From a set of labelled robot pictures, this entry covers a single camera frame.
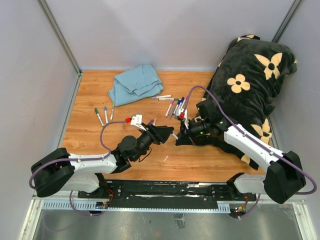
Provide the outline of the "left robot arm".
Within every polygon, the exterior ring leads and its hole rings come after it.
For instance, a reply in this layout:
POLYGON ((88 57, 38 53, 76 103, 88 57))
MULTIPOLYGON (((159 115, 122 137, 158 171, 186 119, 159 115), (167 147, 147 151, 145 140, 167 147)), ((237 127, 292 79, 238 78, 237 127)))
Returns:
POLYGON ((31 167, 29 186, 36 195, 45 198, 59 191, 82 191, 101 198, 107 193, 107 185, 98 174, 122 173, 132 162, 142 161, 151 153, 151 145, 164 144, 173 133, 172 126, 134 124, 140 131, 138 137, 125 136, 116 149, 108 149, 98 155, 78 155, 60 147, 31 167))

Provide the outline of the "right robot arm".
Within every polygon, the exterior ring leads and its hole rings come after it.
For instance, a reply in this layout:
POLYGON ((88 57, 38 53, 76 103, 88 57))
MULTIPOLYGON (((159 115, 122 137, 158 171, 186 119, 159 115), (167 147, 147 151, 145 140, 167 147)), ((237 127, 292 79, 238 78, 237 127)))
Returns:
POLYGON ((264 143, 246 131, 241 124, 228 118, 209 99, 197 105, 201 119, 193 122, 185 108, 178 108, 176 119, 180 120, 180 131, 176 145, 204 145, 213 137, 223 137, 223 141, 241 151, 264 170, 264 174, 238 173, 229 180, 227 196, 232 200, 244 194, 268 195, 278 204, 285 203, 306 185, 299 156, 287 153, 264 143))

